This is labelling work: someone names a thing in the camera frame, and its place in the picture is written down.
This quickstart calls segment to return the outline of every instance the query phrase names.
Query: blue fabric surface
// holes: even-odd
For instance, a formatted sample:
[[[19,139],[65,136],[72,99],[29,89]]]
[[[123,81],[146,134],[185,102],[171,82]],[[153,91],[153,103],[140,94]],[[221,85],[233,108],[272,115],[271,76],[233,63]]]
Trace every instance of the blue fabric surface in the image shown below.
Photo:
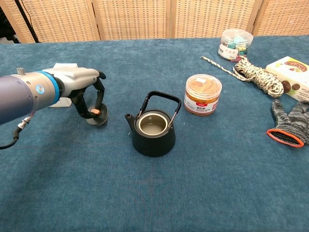
[[[273,99],[200,59],[231,70],[220,38],[0,45],[0,76],[78,63],[103,71],[108,123],[90,126],[75,108],[45,108],[0,151],[0,231],[308,231],[309,145],[266,135]],[[291,56],[309,64],[309,37],[255,37],[249,61],[266,67]],[[136,115],[151,90],[183,100],[198,73],[221,80],[217,110],[175,118],[176,144],[160,158],[132,146],[124,114]],[[88,105],[96,91],[85,93]],[[296,100],[280,97],[285,110]],[[148,108],[173,114],[153,97]],[[20,119],[0,126],[9,143]]]

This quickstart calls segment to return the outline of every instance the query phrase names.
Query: glove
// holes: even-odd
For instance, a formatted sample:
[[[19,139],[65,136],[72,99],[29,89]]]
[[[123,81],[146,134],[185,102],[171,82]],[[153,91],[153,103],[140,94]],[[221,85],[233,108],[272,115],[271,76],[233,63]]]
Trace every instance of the glove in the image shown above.
[[[293,147],[302,147],[309,142],[309,101],[299,101],[287,115],[276,99],[272,104],[276,127],[267,134],[274,140]]]

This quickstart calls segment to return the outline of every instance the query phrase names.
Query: black teapot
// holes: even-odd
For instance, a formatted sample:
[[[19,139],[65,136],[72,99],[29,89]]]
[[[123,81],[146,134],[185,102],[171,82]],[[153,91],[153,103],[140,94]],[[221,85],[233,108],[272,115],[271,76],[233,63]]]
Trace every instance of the black teapot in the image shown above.
[[[172,118],[162,110],[145,110],[152,96],[167,98],[178,103]],[[149,92],[136,117],[130,114],[125,115],[132,130],[134,148],[150,157],[160,157],[168,153],[175,144],[173,120],[181,105],[182,101],[178,97],[158,91]]]

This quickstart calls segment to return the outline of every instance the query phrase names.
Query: coiled rope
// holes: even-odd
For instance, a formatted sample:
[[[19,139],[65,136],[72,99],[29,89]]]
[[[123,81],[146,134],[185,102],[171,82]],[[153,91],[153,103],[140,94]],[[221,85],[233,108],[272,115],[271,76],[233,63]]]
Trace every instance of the coiled rope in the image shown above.
[[[246,57],[240,57],[241,60],[235,65],[235,67],[233,67],[234,73],[226,70],[220,64],[217,64],[207,57],[202,56],[201,58],[241,81],[253,81],[259,88],[261,88],[265,93],[273,98],[280,97],[283,94],[283,85],[275,74],[269,73],[265,69],[254,66],[248,61]]]

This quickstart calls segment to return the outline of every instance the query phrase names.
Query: jar label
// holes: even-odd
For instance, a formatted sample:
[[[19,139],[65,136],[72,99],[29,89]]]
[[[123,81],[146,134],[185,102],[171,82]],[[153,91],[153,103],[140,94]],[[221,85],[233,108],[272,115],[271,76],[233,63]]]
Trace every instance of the jar label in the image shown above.
[[[219,99],[212,103],[202,104],[191,100],[190,98],[187,97],[186,94],[184,95],[185,106],[196,113],[209,113],[211,111],[214,111],[217,107],[218,101]]]
[[[203,84],[206,82],[206,80],[202,79],[202,78],[197,78],[197,81],[200,82],[200,83],[203,83]]]
[[[222,43],[219,46],[219,55],[226,58],[226,59],[236,59],[238,56],[238,50],[232,49],[229,47],[224,46]]]

